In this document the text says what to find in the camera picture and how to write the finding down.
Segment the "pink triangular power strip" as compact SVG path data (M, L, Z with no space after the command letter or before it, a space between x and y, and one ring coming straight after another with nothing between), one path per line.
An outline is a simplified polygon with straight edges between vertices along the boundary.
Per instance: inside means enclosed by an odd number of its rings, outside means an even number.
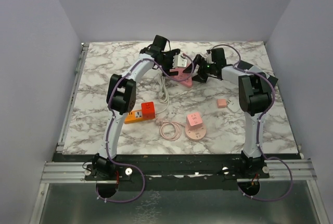
M187 59L187 66L190 64L190 60ZM193 86L193 81L191 77L191 73L183 73L185 68L174 68L171 71L177 71L178 75L172 76L175 80L179 81L179 83L187 88L191 88Z

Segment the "round pink power strip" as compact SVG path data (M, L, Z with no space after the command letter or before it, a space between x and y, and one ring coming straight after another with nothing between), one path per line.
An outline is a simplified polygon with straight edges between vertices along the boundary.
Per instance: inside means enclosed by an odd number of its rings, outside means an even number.
M200 141L206 136L206 134L207 127L204 124L193 130L190 130L188 125L185 127L185 135L191 141Z

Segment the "orange power strip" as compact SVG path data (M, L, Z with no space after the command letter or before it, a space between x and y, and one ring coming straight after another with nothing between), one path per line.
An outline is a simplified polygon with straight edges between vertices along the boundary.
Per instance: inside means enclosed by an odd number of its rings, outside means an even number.
M143 119L142 110L134 110L134 111L129 112L129 114L125 118L124 123L130 124L130 123L141 122L143 120L144 119Z

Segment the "pink cube socket adapter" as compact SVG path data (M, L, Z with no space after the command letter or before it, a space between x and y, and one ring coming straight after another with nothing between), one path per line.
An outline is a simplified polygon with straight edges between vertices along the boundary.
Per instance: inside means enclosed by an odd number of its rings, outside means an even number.
M189 128L199 128L202 126L203 121L199 112L191 113L186 116L186 122Z

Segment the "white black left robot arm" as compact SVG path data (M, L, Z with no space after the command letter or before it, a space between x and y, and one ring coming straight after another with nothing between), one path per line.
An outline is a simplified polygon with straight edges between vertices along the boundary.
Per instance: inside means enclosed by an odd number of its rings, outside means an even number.
M179 49L166 52L164 49L167 45L170 45L168 39L156 35L152 44L140 50L135 63L122 74L113 74L110 78L106 98L109 120L100 151L92 159L93 169L105 180L116 174L117 165L112 159L117 155L118 140L125 118L135 106L137 82L154 66L170 74L173 57L180 53Z

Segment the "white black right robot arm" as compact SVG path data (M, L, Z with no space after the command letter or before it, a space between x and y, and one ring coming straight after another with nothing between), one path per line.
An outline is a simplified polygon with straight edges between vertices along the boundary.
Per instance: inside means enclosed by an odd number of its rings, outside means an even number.
M245 116L245 143L241 151L238 170L243 177L250 178L264 166L263 127L266 113L275 101L275 84L270 75L254 65L243 62L238 50L228 44L218 44L207 50L211 62L197 55L185 68L185 73L197 74L193 80L205 83L209 77L228 81L238 86L239 106Z

